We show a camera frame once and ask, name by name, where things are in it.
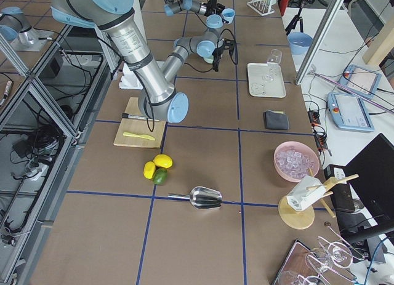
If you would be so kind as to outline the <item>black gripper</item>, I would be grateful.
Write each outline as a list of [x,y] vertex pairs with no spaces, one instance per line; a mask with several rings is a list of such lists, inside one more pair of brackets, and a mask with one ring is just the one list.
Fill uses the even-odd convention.
[[235,52],[235,47],[236,47],[236,41],[234,39],[222,39],[219,42],[219,45],[215,48],[215,50],[212,53],[214,57],[212,62],[212,69],[214,71],[219,70],[220,57],[222,56],[224,51],[227,50],[230,57],[232,57]]
[[[217,0],[207,0],[205,6],[206,6],[206,12],[205,12],[206,17],[212,14],[217,14],[218,11],[223,11],[225,9],[225,6],[220,3],[217,3]],[[222,23],[228,23],[223,17],[220,18],[222,19]]]

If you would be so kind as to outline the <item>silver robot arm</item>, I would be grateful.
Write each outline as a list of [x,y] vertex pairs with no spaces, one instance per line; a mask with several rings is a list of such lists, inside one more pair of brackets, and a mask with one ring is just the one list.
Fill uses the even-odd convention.
[[98,28],[109,35],[124,63],[143,86],[139,110],[144,117],[171,123],[185,119],[188,97],[176,90],[172,80],[190,54],[220,58],[225,40],[222,28],[230,24],[235,11],[216,0],[164,0],[168,16],[183,10],[206,16],[206,30],[200,36],[179,38],[162,66],[134,21],[134,0],[51,0],[52,16],[58,22],[81,28]]
[[226,23],[231,23],[235,16],[235,11],[233,9],[226,8],[223,4],[218,3],[218,0],[207,0],[206,2],[201,2],[199,0],[163,1],[164,12],[169,17],[187,10],[206,17],[216,14],[221,16]]

